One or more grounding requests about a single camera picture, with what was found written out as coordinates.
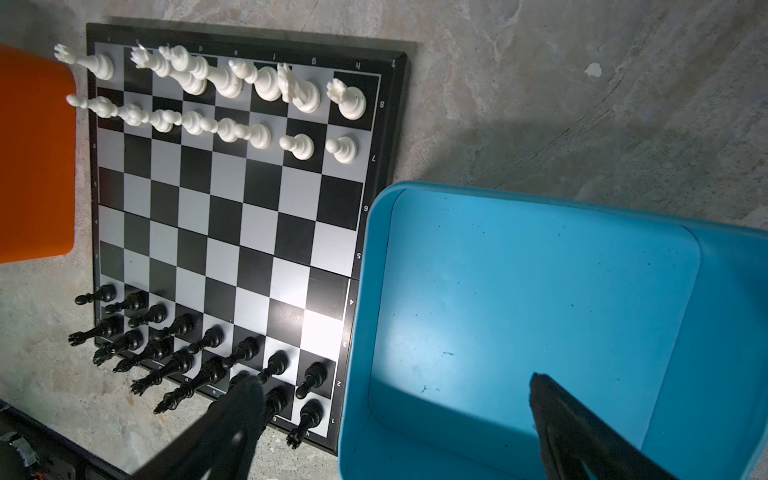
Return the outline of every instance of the white chess piece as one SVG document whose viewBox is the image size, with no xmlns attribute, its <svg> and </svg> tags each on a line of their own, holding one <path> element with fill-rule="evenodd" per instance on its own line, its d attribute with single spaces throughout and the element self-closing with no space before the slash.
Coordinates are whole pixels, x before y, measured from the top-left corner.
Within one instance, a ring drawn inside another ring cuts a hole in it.
<svg viewBox="0 0 768 480">
<path fill-rule="evenodd" d="M 238 78 L 253 84 L 253 88 L 261 98 L 266 101 L 275 101 L 280 98 L 282 92 L 277 86 L 277 70 L 272 67 L 256 68 L 256 65 L 240 58 L 230 60 L 229 64 Z"/>
<path fill-rule="evenodd" d="M 341 164 L 352 163 L 357 156 L 357 145 L 349 137 L 329 138 L 326 141 L 326 150 L 332 153 Z"/>
<path fill-rule="evenodd" d="M 190 95 L 202 94 L 208 83 L 207 80 L 201 80 L 192 75 L 189 71 L 178 71 L 166 58 L 150 53 L 142 45 L 134 47 L 131 52 L 131 60 L 136 64 L 137 68 L 149 68 L 155 72 L 158 77 L 173 78 L 179 82 L 181 88 Z"/>
<path fill-rule="evenodd" d="M 357 120 L 366 113 L 366 96 L 357 87 L 347 87 L 338 78 L 328 82 L 328 98 L 339 104 L 339 112 L 348 120 Z"/>
<path fill-rule="evenodd" d="M 190 55 L 181 45 L 160 47 L 158 51 L 178 71 L 189 71 L 195 78 L 210 80 L 224 97 L 235 98 L 243 90 L 243 80 L 235 76 L 229 65 L 211 67 L 205 57 Z"/>
<path fill-rule="evenodd" d="M 299 160 L 309 160 L 315 153 L 315 144 L 305 134 L 298 134 L 295 137 L 283 135 L 280 137 L 280 147 L 292 152 L 293 156 Z"/>
<path fill-rule="evenodd" d="M 56 60 L 63 61 L 70 65 L 82 65 L 90 70 L 96 78 L 110 80 L 114 75 L 114 65 L 112 64 L 112 60 L 106 55 L 99 54 L 81 57 L 74 53 L 68 46 L 62 44 L 56 44 L 53 49 Z"/>
<path fill-rule="evenodd" d="M 311 114 L 320 106 L 320 90 L 315 84 L 298 79 L 284 63 L 277 64 L 277 86 L 283 93 L 283 101 L 293 102 L 305 114 Z"/>
</svg>

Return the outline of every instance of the chess piece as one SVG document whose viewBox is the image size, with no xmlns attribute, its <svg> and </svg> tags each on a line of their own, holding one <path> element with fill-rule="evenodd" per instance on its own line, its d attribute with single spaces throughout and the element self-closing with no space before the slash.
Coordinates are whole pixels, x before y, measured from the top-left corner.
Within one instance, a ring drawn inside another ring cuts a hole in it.
<svg viewBox="0 0 768 480">
<path fill-rule="evenodd" d="M 170 361 L 159 370 L 153 370 L 143 379 L 134 380 L 131 384 L 131 392 L 134 395 L 142 396 L 152 385 L 160 385 L 163 378 L 176 373 L 187 373 L 194 366 L 194 357 L 187 349 L 180 349 L 174 352 Z"/>
<path fill-rule="evenodd" d="M 293 153 L 293 156 L 299 160 L 309 160 L 315 153 L 315 144 L 305 134 L 298 134 L 295 137 L 283 135 L 280 137 L 280 147 Z"/>
<path fill-rule="evenodd" d="M 282 92 L 277 86 L 277 70 L 272 67 L 256 68 L 249 61 L 235 58 L 229 61 L 232 72 L 246 83 L 252 84 L 256 93 L 266 101 L 275 101 Z"/>
<path fill-rule="evenodd" d="M 130 359 L 122 359 L 118 362 L 117 366 L 112 369 L 113 372 L 127 372 L 141 363 L 143 360 L 154 360 L 159 362 L 165 357 L 169 356 L 172 351 L 170 342 L 158 342 L 150 340 L 144 350 L 138 355 L 132 356 Z"/>
<path fill-rule="evenodd" d="M 114 65 L 112 60 L 106 55 L 87 55 L 81 57 L 75 54 L 69 47 L 56 44 L 54 49 L 54 56 L 56 60 L 63 61 L 66 64 L 78 64 L 86 67 L 91 73 L 101 80 L 111 80 L 114 75 Z"/>
<path fill-rule="evenodd" d="M 85 295 L 78 295 L 74 298 L 74 302 L 78 305 L 85 305 L 86 303 L 93 302 L 111 302 L 117 296 L 118 292 L 114 288 L 114 285 L 107 283 L 96 289 L 93 293 L 86 293 Z"/>
<path fill-rule="evenodd" d="M 349 137 L 329 138 L 326 140 L 326 150 L 332 153 L 341 164 L 350 164 L 357 156 L 357 145 Z"/>
<path fill-rule="evenodd" d="M 366 113 L 366 96 L 357 87 L 347 87 L 338 78 L 328 82 L 326 86 L 328 98 L 339 105 L 339 112 L 347 120 L 357 120 Z"/>
<path fill-rule="evenodd" d="M 317 400 L 310 400 L 301 407 L 299 426 L 290 431 L 287 438 L 288 446 L 297 449 L 309 429 L 314 429 L 323 420 L 323 406 Z"/>
<path fill-rule="evenodd" d="M 293 103 L 305 114 L 311 114 L 320 106 L 320 91 L 315 84 L 298 79 L 284 63 L 277 64 L 277 86 L 283 93 L 283 101 Z"/>
<path fill-rule="evenodd" d="M 86 332 L 75 332 L 72 333 L 69 338 L 69 344 L 72 346 L 82 345 L 85 343 L 85 340 L 96 338 L 97 336 L 103 336 L 104 338 L 108 336 L 117 335 L 123 326 L 123 316 L 122 315 L 115 315 L 110 316 L 108 318 L 103 319 L 99 322 L 98 325 L 93 327 L 92 329 L 86 331 Z"/>
</svg>

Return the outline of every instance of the white pawn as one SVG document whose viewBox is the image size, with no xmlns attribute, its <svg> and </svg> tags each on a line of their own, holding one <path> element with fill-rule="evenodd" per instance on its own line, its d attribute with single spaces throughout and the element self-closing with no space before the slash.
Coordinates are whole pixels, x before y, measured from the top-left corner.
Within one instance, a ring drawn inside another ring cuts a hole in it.
<svg viewBox="0 0 768 480">
<path fill-rule="evenodd" d="M 56 60 L 63 61 L 66 64 L 78 64 L 90 70 L 96 78 L 101 80 L 110 80 L 114 75 L 114 65 L 106 55 L 88 55 L 81 57 L 75 54 L 68 46 L 56 44 L 54 56 Z"/>
<path fill-rule="evenodd" d="M 315 84 L 298 79 L 284 63 L 277 64 L 277 86 L 283 93 L 283 101 L 293 103 L 305 114 L 311 114 L 320 106 L 320 90 Z"/>
<path fill-rule="evenodd" d="M 309 160 L 315 153 L 315 144 L 305 134 L 298 134 L 295 137 L 283 135 L 280 137 L 280 147 L 292 152 L 293 156 L 299 160 Z"/>
<path fill-rule="evenodd" d="M 275 101 L 282 92 L 277 86 L 277 70 L 272 67 L 256 68 L 256 65 L 239 58 L 229 61 L 232 72 L 246 83 L 253 85 L 256 93 L 266 101 Z"/>
<path fill-rule="evenodd" d="M 352 163 L 357 156 L 357 145 L 355 145 L 355 141 L 349 137 L 341 137 L 337 140 L 329 138 L 326 141 L 326 150 L 332 153 L 342 164 Z"/>
<path fill-rule="evenodd" d="M 357 120 L 366 113 L 366 96 L 357 87 L 347 87 L 338 78 L 328 82 L 328 98 L 339 104 L 339 112 L 348 120 Z"/>
</svg>

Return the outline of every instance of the white square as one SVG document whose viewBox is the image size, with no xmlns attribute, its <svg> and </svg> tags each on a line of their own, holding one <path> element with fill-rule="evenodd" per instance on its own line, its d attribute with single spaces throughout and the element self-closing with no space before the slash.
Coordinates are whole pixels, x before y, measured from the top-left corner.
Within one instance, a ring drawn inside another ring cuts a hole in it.
<svg viewBox="0 0 768 480">
<path fill-rule="evenodd" d="M 237 285 L 239 247 L 209 237 L 206 258 L 205 276 L 230 285 Z"/>
<path fill-rule="evenodd" d="M 337 362 L 343 330 L 344 322 L 341 320 L 304 310 L 301 349 Z"/>
<path fill-rule="evenodd" d="M 152 180 L 179 186 L 181 145 L 153 139 L 151 160 Z"/>
<path fill-rule="evenodd" d="M 351 276 L 356 244 L 356 231 L 317 222 L 310 264 L 329 272 Z"/>
<path fill-rule="evenodd" d="M 245 158 L 213 152 L 210 162 L 210 194 L 243 201 Z"/>
<path fill-rule="evenodd" d="M 270 297 L 299 308 L 306 308 L 310 268 L 275 257 L 272 261 Z"/>
<path fill-rule="evenodd" d="M 259 293 L 238 288 L 235 293 L 235 325 L 266 335 L 270 299 Z"/>
<path fill-rule="evenodd" d="M 371 153 L 371 132 L 354 128 L 328 125 L 326 140 L 349 137 L 357 145 L 357 156 L 348 164 L 343 164 L 323 146 L 323 175 L 344 178 L 364 184 L 368 174 L 368 159 Z"/>
<path fill-rule="evenodd" d="M 274 255 L 276 236 L 277 212 L 275 210 L 243 204 L 240 245 Z"/>
<path fill-rule="evenodd" d="M 322 178 L 321 174 L 284 167 L 277 210 L 295 217 L 315 220 Z"/>
<path fill-rule="evenodd" d="M 125 283 L 145 292 L 149 290 L 149 257 L 123 250 Z"/>
<path fill-rule="evenodd" d="M 218 319 L 215 316 L 208 315 L 207 313 L 203 314 L 203 334 L 205 334 L 210 327 L 216 325 L 223 330 L 224 340 L 222 340 L 221 345 L 217 347 L 208 347 L 206 350 L 220 356 L 230 356 L 232 355 L 232 336 L 235 330 L 235 325 Z"/>
<path fill-rule="evenodd" d="M 205 276 L 177 267 L 176 303 L 202 312 L 205 305 Z"/>
<path fill-rule="evenodd" d="M 97 128 L 96 142 L 98 166 L 122 172 L 125 158 L 123 132 Z"/>
<path fill-rule="evenodd" d="M 119 210 L 98 206 L 98 239 L 123 247 L 125 238 L 125 215 Z"/>
<path fill-rule="evenodd" d="M 179 228 L 208 235 L 210 195 L 179 188 Z"/>
<path fill-rule="evenodd" d="M 152 180 L 136 175 L 123 175 L 123 209 L 149 218 Z"/>
<path fill-rule="evenodd" d="M 299 354 L 301 350 L 297 346 L 280 342 L 270 336 L 264 339 L 264 365 L 265 369 L 270 363 L 270 357 L 277 351 L 283 350 L 288 355 L 288 368 L 281 375 L 275 375 L 274 378 L 283 380 L 291 385 L 296 385 L 296 375 L 299 372 Z"/>
<path fill-rule="evenodd" d="M 149 256 L 170 265 L 176 265 L 179 230 L 164 223 L 149 223 Z"/>
</svg>

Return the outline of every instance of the black pawn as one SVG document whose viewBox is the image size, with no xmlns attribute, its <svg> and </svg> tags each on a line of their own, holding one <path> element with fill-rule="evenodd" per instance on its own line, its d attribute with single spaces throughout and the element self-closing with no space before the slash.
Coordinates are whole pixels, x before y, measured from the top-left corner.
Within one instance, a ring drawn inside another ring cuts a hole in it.
<svg viewBox="0 0 768 480">
<path fill-rule="evenodd" d="M 112 343 L 108 343 L 96 350 L 94 353 L 94 363 L 101 365 L 113 356 L 126 350 L 136 350 L 144 345 L 144 336 L 138 330 L 128 330 L 119 336 Z"/>
<path fill-rule="evenodd" d="M 301 445 L 304 436 L 309 429 L 313 429 L 323 420 L 323 406 L 317 400 L 310 400 L 301 407 L 301 420 L 299 426 L 288 434 L 288 446 L 294 449 Z"/>
<path fill-rule="evenodd" d="M 111 315 L 112 313 L 117 313 L 120 310 L 129 309 L 136 312 L 143 308 L 147 308 L 147 296 L 142 292 L 133 292 L 129 293 L 125 297 L 125 300 L 122 302 L 107 305 L 104 310 Z"/>
<path fill-rule="evenodd" d="M 113 336 L 120 331 L 120 327 L 123 325 L 123 316 L 115 315 L 105 318 L 99 322 L 98 325 L 88 330 L 87 332 L 75 332 L 69 336 L 69 344 L 72 346 L 82 345 L 85 340 L 92 339 L 97 336 Z"/>
<path fill-rule="evenodd" d="M 276 351 L 266 363 L 266 368 L 258 375 L 263 385 L 275 375 L 282 375 L 288 369 L 288 355 L 283 350 Z"/>
<path fill-rule="evenodd" d="M 143 379 L 134 380 L 131 391 L 135 395 L 142 396 L 152 385 L 160 385 L 163 378 L 176 373 L 187 373 L 192 366 L 194 366 L 194 357 L 186 349 L 177 350 L 170 361 L 159 370 L 153 370 Z"/>
<path fill-rule="evenodd" d="M 160 341 L 162 339 L 168 338 L 171 335 L 185 335 L 193 328 L 194 320 L 191 316 L 187 314 L 177 316 L 170 326 L 152 332 L 152 340 Z"/>
<path fill-rule="evenodd" d="M 296 389 L 296 398 L 304 399 L 311 389 L 320 387 L 328 378 L 328 369 L 320 362 L 314 362 L 304 372 L 304 383 Z"/>
<path fill-rule="evenodd" d="M 165 305 L 158 303 L 149 307 L 149 310 L 144 315 L 135 316 L 128 319 L 128 326 L 132 329 L 139 325 L 147 325 L 148 323 L 160 323 L 168 316 L 168 309 Z"/>
<path fill-rule="evenodd" d="M 173 349 L 170 347 L 169 342 L 157 342 L 150 340 L 147 343 L 147 347 L 136 356 L 132 356 L 130 359 L 122 359 L 118 362 L 118 365 L 114 367 L 113 372 L 127 372 L 141 363 L 142 360 L 154 360 L 159 362 L 165 357 L 170 355 Z"/>
<path fill-rule="evenodd" d="M 191 343 L 187 350 L 194 355 L 205 348 L 216 348 L 224 341 L 224 331 L 220 326 L 212 326 L 203 334 L 203 338 Z"/>
<path fill-rule="evenodd" d="M 78 305 L 85 305 L 86 303 L 92 303 L 97 300 L 100 302 L 111 302 L 117 295 L 118 292 L 114 289 L 114 285 L 107 283 L 106 285 L 98 287 L 93 293 L 76 296 L 74 302 Z"/>
</svg>

